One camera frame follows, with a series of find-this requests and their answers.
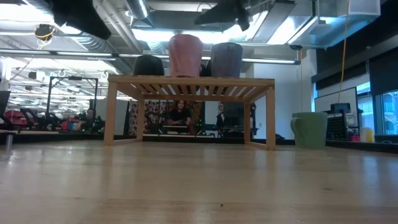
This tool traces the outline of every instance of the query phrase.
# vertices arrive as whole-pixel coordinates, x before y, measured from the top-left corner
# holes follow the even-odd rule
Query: gray cup
[[[290,122],[296,146],[301,149],[324,149],[328,115],[326,113],[294,113]]]

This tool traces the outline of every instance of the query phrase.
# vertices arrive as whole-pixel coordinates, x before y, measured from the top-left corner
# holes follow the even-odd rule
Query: dark wall
[[[398,1],[389,0],[381,7],[381,16],[374,22],[347,38],[346,58],[355,56],[398,34]],[[317,50],[318,73],[341,63],[344,42]]]

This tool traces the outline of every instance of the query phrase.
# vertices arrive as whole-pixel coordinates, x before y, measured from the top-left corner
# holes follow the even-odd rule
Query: desk
[[[244,142],[247,145],[275,149],[275,80],[268,78],[174,78],[149,75],[110,75],[104,144],[112,146],[123,142],[114,141],[116,95],[120,91],[138,101],[137,139],[144,134],[145,100],[231,101],[244,103]],[[266,97],[267,145],[251,142],[250,105]]]

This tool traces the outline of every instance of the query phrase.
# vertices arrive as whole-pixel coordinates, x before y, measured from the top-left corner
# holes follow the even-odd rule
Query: ceiling
[[[28,3],[28,5],[15,4],[15,2],[21,1]],[[243,46],[244,58],[296,60],[296,51],[291,50],[287,43],[309,22],[316,20],[318,18],[316,16],[318,14],[317,9],[321,9],[321,7],[314,5],[312,0],[247,0],[246,9],[248,9],[251,16],[251,28],[246,32],[242,32],[239,26],[233,23],[210,24],[207,26],[194,25],[193,20],[201,13],[209,10],[210,7],[214,7],[218,2],[217,0],[207,0],[206,3],[198,0],[147,0],[150,6],[148,19],[150,18],[154,27],[150,27],[140,20],[132,20],[131,13],[128,12],[125,5],[125,0],[94,0],[95,9],[112,33],[108,40],[99,40],[95,37],[81,36],[79,30],[71,27],[58,27],[54,24],[49,10],[45,10],[42,7],[40,7],[40,10],[39,7],[35,8],[40,1],[43,2],[43,0],[0,0],[0,49],[37,50],[41,48],[41,50],[69,52],[97,51],[159,54],[150,48],[151,42],[158,42],[163,46],[162,54],[168,54],[168,40],[170,37],[174,34],[186,33],[198,36],[205,43],[204,56],[210,55],[210,49],[213,44],[233,41]],[[323,11],[325,15],[332,13],[331,10],[323,9]],[[39,24],[51,24],[56,27],[53,38],[46,45],[43,45],[43,42],[34,35],[34,30]],[[333,32],[331,31],[328,34],[329,41],[325,41],[325,38],[321,35],[315,35],[315,40],[320,39],[319,42],[313,41],[314,36],[303,33],[291,44],[310,48],[328,47],[331,41],[338,41],[338,36],[341,34],[339,30],[341,24],[333,25],[333,30],[338,32],[332,34]],[[90,41],[93,41],[93,43],[99,43],[105,48],[88,48],[84,40],[89,38],[92,38]],[[42,100],[39,106],[47,103],[47,97],[39,94],[47,94],[49,76],[65,72],[66,77],[75,75],[98,78],[100,86],[98,94],[104,96],[108,85],[106,74],[129,73],[135,61],[134,58],[118,58],[116,61],[95,60],[95,58],[91,58],[91,60],[87,60],[87,58],[72,59],[54,58],[51,55],[47,58],[34,59],[21,57],[20,55],[15,57],[8,55],[8,57],[3,57],[2,60],[9,65],[11,77],[15,76],[9,82],[11,90],[15,94],[21,94],[20,96],[16,95],[18,98],[29,97],[33,100]],[[242,72],[246,72],[250,66],[250,63],[244,63]],[[44,74],[44,77],[33,80],[28,77],[29,72]],[[94,89],[91,87],[92,82],[74,82],[70,80],[63,80],[62,82],[63,86],[60,85],[54,88],[54,92],[57,94],[91,96],[94,93]],[[33,90],[26,90],[25,85],[30,85]],[[70,93],[70,91],[65,90],[68,85],[78,85],[84,91]],[[55,96],[54,98],[61,101],[67,101],[68,99],[68,97],[62,96]],[[84,106],[88,106],[87,99],[77,101],[81,101]],[[12,102],[14,103],[11,103],[11,106],[14,105],[15,108],[22,105],[17,103],[17,101]],[[62,103],[64,102],[52,104],[53,110],[59,108]]]

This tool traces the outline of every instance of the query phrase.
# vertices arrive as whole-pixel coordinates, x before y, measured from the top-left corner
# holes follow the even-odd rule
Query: mug
[[[328,115],[326,113],[294,113],[290,127],[298,148],[325,148],[328,127]]]

